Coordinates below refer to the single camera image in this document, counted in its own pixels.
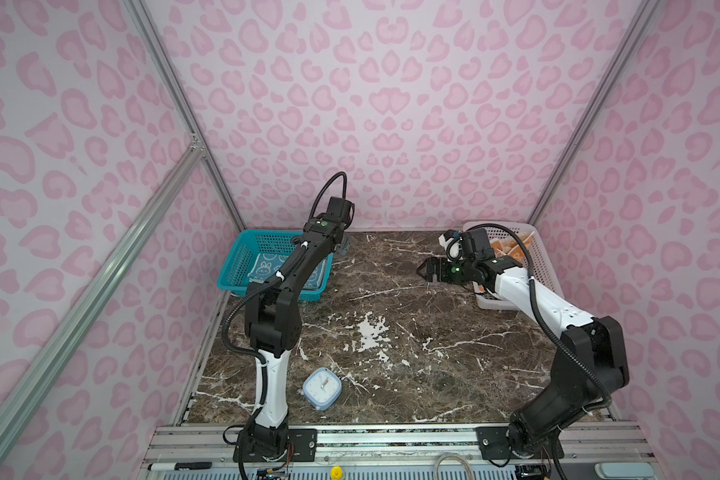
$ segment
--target alarm clock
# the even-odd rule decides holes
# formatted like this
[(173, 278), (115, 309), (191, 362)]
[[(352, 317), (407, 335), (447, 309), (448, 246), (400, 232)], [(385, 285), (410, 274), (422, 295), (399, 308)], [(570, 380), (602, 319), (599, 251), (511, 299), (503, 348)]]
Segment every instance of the alarm clock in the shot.
[(304, 397), (317, 410), (326, 410), (342, 393), (342, 381), (327, 368), (315, 370), (302, 386)]

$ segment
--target blue towel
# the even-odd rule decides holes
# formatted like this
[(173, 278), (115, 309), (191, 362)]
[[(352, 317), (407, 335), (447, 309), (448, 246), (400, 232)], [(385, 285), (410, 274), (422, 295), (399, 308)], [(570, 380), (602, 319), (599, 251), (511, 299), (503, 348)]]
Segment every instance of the blue towel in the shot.
[[(248, 273), (251, 282), (264, 283), (264, 280), (275, 272), (288, 260), (288, 255), (259, 254), (253, 262), (253, 268)], [(312, 271), (309, 280), (304, 284), (304, 290), (317, 290), (322, 283), (322, 274), (326, 271), (326, 260), (320, 262)]]

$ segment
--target marble tabletop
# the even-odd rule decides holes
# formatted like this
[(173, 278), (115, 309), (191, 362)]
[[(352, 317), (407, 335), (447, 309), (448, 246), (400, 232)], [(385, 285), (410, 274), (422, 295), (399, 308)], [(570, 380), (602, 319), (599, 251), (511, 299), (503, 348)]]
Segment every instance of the marble tabletop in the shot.
[[(517, 311), (481, 310), (462, 286), (416, 267), (442, 255), (439, 232), (353, 233), (319, 302), (300, 302), (302, 335), (288, 371), (290, 423), (505, 422), (548, 382), (554, 348)], [(242, 315), (230, 337), (241, 346)], [(324, 412), (300, 395), (319, 367), (342, 380)], [(212, 346), (189, 422), (244, 422), (254, 401), (249, 357)]]

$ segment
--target basket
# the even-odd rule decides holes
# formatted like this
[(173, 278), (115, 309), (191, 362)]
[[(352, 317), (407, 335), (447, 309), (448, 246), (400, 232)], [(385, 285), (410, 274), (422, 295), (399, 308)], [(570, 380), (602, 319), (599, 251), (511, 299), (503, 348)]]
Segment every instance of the basket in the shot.
[[(232, 245), (216, 284), (221, 290), (228, 290), (237, 296), (245, 296), (250, 282), (248, 273), (253, 268), (256, 257), (259, 254), (290, 255), (296, 248), (291, 244), (291, 238), (303, 233), (301, 230), (244, 230)], [(320, 294), (328, 283), (332, 263), (333, 254), (330, 254), (326, 259), (326, 271), (320, 287), (316, 290), (302, 290), (298, 294), (299, 300), (307, 302), (320, 300)]]
[[(544, 284), (548, 289), (563, 297), (563, 289), (560, 288), (560, 282), (557, 281), (557, 275), (554, 274), (552, 263), (550, 262), (547, 250), (544, 248), (544, 244), (541, 243), (541, 236), (539, 232), (528, 224), (518, 224), (515, 222), (491, 222), (489, 220), (479, 222), (467, 222), (464, 224), (463, 230), (468, 230), (472, 226), (480, 224), (499, 224), (506, 226), (516, 234), (519, 232), (531, 232), (533, 239), (531, 244), (528, 246), (528, 253), (530, 257), (534, 259), (534, 276), (539, 282)], [(488, 238), (507, 238), (509, 234), (498, 228), (486, 228), (488, 232)], [(523, 259), (523, 266), (528, 267), (528, 262)], [(506, 300), (496, 300), (485, 298), (482, 295), (476, 294), (475, 297), (478, 299), (478, 306), (485, 310), (519, 310), (519, 308), (512, 302)]]

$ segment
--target pink leopard print wallpaper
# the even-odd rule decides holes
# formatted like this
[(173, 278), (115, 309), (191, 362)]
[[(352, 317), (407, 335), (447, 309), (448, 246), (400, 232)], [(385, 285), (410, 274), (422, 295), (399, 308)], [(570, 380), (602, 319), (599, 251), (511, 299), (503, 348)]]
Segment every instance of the pink leopard print wallpaper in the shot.
[(187, 145), (117, 0), (0, 0), (0, 404)]
[(235, 235), (199, 166), (0, 469), (0, 480), (135, 478), (169, 422)]
[(672, 0), (540, 225), (566, 297), (621, 321), (669, 480), (720, 480), (720, 0)]
[(525, 221), (637, 0), (149, 0), (248, 227)]

